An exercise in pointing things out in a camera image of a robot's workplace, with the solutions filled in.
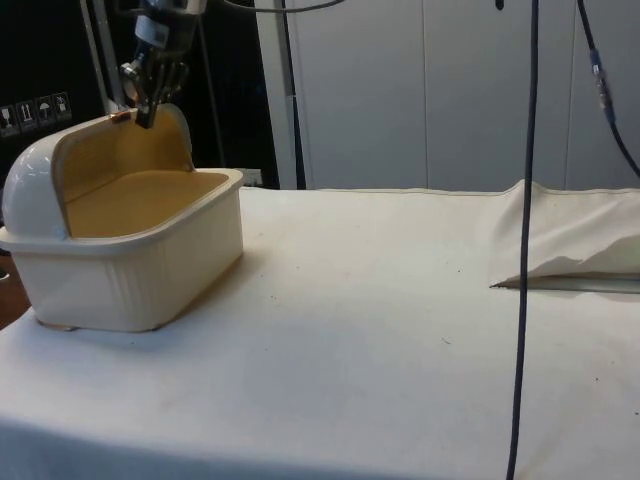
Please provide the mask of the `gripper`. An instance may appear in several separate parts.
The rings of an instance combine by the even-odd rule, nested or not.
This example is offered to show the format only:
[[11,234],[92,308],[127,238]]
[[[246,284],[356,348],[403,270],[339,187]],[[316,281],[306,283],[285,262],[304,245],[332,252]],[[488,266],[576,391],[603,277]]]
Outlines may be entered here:
[[[197,17],[175,12],[150,11],[139,15],[135,36],[140,45],[133,58],[119,67],[125,102],[136,109],[135,122],[142,128],[154,123],[157,103],[167,103],[178,94],[189,75],[187,52],[192,45]],[[153,87],[153,51],[157,54],[157,92]]]

